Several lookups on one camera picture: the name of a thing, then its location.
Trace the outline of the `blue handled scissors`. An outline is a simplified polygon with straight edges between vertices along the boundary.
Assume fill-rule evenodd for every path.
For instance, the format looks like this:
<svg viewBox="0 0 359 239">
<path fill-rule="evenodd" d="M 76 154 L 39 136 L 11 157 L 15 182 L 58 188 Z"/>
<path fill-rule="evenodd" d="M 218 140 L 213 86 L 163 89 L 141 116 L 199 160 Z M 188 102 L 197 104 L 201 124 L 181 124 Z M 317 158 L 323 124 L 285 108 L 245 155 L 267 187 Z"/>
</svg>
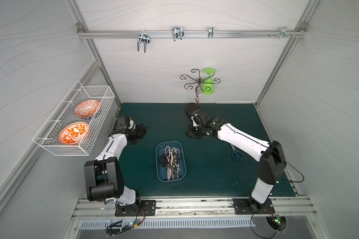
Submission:
<svg viewBox="0 0 359 239">
<path fill-rule="evenodd" d="M 243 155 L 240 151 L 238 151 L 233 144 L 230 145 L 232 148 L 232 158 L 235 161 L 243 160 Z"/>
</svg>

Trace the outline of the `black scissors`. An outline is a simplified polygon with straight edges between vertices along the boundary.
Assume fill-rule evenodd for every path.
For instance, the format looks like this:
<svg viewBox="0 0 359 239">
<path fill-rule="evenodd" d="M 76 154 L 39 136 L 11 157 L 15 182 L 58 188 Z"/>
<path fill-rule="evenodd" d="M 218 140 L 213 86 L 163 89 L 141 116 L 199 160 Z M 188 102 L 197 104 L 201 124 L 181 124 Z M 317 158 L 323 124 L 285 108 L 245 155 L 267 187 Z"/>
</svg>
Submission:
<svg viewBox="0 0 359 239">
<path fill-rule="evenodd" d="M 167 156 L 166 156 L 166 155 L 161 156 L 161 157 L 157 160 L 157 163 L 158 163 L 158 165 L 159 165 L 160 167 L 166 168 L 167 171 L 168 171 L 169 168 L 171 168 L 171 167 L 169 166 L 168 161 L 167 161 Z M 174 177 L 175 177 L 174 179 L 180 179 L 180 178 L 182 178 L 182 176 L 180 175 L 180 168 L 179 168 L 179 164 L 178 164 L 178 163 L 177 163 L 177 164 L 173 163 L 173 169 L 175 170 L 175 171 L 174 171 Z"/>
</svg>

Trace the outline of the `pink handled scissors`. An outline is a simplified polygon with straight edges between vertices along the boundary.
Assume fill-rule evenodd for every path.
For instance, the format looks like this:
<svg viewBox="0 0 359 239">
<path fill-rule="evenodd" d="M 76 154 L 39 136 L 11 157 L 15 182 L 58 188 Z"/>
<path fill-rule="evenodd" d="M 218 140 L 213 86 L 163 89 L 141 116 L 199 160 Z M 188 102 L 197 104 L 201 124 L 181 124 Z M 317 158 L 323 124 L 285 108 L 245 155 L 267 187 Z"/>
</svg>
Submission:
<svg viewBox="0 0 359 239">
<path fill-rule="evenodd" d="M 169 163 L 169 166 L 171 168 L 168 169 L 168 180 L 174 179 L 174 169 L 173 169 L 173 164 L 171 163 L 171 148 L 169 146 L 166 146 L 165 148 L 165 154 L 167 156 L 167 161 Z"/>
</svg>

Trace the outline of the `cream handled scissors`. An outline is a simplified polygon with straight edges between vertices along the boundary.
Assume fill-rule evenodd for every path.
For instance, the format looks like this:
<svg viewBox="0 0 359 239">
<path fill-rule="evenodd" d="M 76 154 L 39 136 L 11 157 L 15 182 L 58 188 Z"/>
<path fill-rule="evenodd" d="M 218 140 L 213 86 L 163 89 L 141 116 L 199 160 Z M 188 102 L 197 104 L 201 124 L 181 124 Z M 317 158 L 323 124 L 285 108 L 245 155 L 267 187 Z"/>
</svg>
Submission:
<svg viewBox="0 0 359 239">
<path fill-rule="evenodd" d="M 171 148 L 171 163 L 177 164 L 180 159 L 180 150 L 177 148 Z"/>
</svg>

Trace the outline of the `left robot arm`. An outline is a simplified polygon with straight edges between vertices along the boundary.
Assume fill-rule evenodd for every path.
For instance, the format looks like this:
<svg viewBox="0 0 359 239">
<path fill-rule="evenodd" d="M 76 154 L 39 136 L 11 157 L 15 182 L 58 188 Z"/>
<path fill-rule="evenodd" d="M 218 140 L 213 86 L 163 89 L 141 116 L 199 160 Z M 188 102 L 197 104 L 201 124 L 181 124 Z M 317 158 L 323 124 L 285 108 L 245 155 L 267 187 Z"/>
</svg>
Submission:
<svg viewBox="0 0 359 239">
<path fill-rule="evenodd" d="M 122 207 L 141 206 L 138 192 L 125 185 L 119 159 L 128 143 L 136 144 L 148 132 L 149 128 L 143 123 L 131 128 L 118 126 L 108 137 L 102 152 L 85 163 L 84 179 L 89 201 L 114 202 Z"/>
</svg>

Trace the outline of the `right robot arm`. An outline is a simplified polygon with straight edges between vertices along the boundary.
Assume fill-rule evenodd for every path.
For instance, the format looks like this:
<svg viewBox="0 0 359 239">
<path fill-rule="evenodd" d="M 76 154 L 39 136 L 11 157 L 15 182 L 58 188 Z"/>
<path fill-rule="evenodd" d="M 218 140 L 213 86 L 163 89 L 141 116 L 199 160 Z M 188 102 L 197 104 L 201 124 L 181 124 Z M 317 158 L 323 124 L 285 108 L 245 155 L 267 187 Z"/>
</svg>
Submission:
<svg viewBox="0 0 359 239">
<path fill-rule="evenodd" d="M 287 166 L 282 145 L 268 142 L 245 133 L 227 122 L 211 121 L 209 124 L 191 124 L 186 132 L 191 138 L 215 137 L 244 151 L 258 162 L 257 181 L 248 204 L 259 210 L 264 207 L 274 186 Z"/>
</svg>

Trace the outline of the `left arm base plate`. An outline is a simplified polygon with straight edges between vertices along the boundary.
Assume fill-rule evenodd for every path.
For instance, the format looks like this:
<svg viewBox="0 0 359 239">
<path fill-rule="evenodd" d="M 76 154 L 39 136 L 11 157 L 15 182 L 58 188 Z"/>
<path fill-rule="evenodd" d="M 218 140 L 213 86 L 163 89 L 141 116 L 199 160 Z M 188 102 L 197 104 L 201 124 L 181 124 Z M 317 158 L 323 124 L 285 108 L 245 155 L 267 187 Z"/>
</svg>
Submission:
<svg viewBox="0 0 359 239">
<path fill-rule="evenodd" d="M 116 206 L 115 217 L 151 217 L 156 214 L 156 200 L 142 200 L 133 205 Z"/>
</svg>

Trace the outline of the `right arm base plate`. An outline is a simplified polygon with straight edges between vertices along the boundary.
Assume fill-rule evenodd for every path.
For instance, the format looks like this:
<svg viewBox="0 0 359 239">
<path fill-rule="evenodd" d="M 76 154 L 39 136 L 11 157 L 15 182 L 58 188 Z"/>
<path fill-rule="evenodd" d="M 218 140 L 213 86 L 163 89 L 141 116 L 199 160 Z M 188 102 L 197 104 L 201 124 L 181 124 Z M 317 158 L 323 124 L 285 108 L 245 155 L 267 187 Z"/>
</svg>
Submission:
<svg viewBox="0 0 359 239">
<path fill-rule="evenodd" d="M 232 198 L 230 204 L 236 215 L 275 214 L 274 206 L 270 198 L 267 198 L 263 204 L 259 204 L 252 198 Z"/>
</svg>

